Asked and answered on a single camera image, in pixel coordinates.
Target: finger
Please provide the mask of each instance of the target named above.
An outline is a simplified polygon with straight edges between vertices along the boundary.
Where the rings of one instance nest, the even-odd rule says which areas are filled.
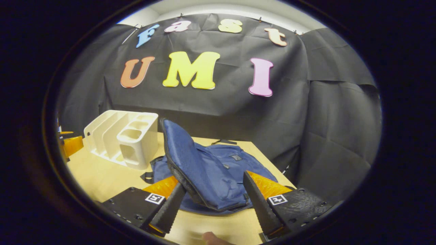
[[[215,236],[213,232],[205,232],[201,238],[203,241],[206,241],[206,245],[234,245],[232,243],[226,242],[223,239],[220,239]]]

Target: black strap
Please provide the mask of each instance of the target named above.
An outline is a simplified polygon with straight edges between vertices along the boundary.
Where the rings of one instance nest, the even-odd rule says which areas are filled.
[[[153,176],[154,172],[145,172],[143,175],[141,175],[141,179],[147,184],[154,184]]]
[[[238,143],[234,142],[234,141],[230,141],[230,140],[219,140],[217,142],[213,142],[211,145],[215,145],[217,143],[226,143],[226,144],[232,144],[232,145],[237,145]]]

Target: black fabric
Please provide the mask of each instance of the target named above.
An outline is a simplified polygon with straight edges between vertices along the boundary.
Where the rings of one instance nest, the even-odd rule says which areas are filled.
[[[317,60],[310,62],[309,77],[320,81],[310,82],[301,160],[286,175],[336,203],[355,190],[375,159],[380,97],[361,59],[331,30],[314,30],[302,39],[309,43],[309,60]]]
[[[221,20],[240,20],[241,33],[218,30]],[[165,33],[181,20],[189,29]],[[342,199],[366,175],[381,131],[378,91],[358,54],[328,28],[304,35],[267,22],[228,14],[196,14],[157,22],[151,39],[136,48],[138,34],[116,25],[92,43],[67,74],[59,113],[65,131],[83,132],[108,109],[154,112],[192,136],[252,141],[294,184]],[[287,46],[272,43],[264,28],[276,28]],[[171,59],[185,51],[191,62],[217,52],[213,90],[162,85]],[[125,63],[154,56],[135,88],[120,84]],[[252,95],[251,58],[271,61],[271,97]],[[131,74],[136,77],[137,64]]]

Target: orange object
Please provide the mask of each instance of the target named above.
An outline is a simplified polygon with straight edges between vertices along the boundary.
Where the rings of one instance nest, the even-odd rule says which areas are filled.
[[[255,174],[250,171],[247,172],[250,175],[250,177],[253,179],[254,183],[256,183],[257,187],[259,188],[265,200],[268,199],[269,197],[273,197],[276,195],[280,195],[292,191],[291,189],[284,187],[283,185],[276,183],[261,175]]]
[[[145,74],[147,73],[148,67],[152,61],[154,61],[153,56],[143,58],[141,60],[142,64],[139,73],[134,79],[130,78],[130,76],[132,74],[133,68],[135,67],[136,63],[139,62],[139,60],[133,59],[127,61],[126,67],[124,68],[123,74],[121,75],[121,86],[123,86],[124,88],[134,88],[142,83],[145,78]]]
[[[67,157],[83,148],[82,136],[64,139],[64,145],[62,147]]]
[[[168,199],[168,197],[171,195],[174,188],[176,187],[177,183],[177,179],[174,176],[171,176],[161,181],[158,181],[142,190],[164,196]]]
[[[157,230],[158,232],[163,233],[161,230],[159,230],[158,228],[154,227],[152,224],[148,224],[148,225],[149,225],[151,228]]]
[[[277,44],[277,45],[280,45],[280,46],[283,46],[283,47],[286,46],[286,45],[288,45],[285,41],[283,41],[283,40],[281,39],[281,37],[282,37],[282,38],[285,38],[285,34],[280,33],[279,30],[274,29],[274,28],[265,28],[265,31],[268,32],[269,39],[270,39],[273,43],[275,43],[275,44]]]

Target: yellow letter m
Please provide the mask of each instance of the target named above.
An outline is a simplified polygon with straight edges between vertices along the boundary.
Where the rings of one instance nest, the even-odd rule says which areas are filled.
[[[170,58],[170,69],[167,78],[162,83],[165,87],[177,87],[179,85],[177,73],[179,73],[182,85],[186,87],[196,73],[197,76],[191,83],[192,87],[201,89],[215,88],[212,78],[215,62],[220,58],[218,53],[201,53],[192,64],[186,52],[171,53]]]

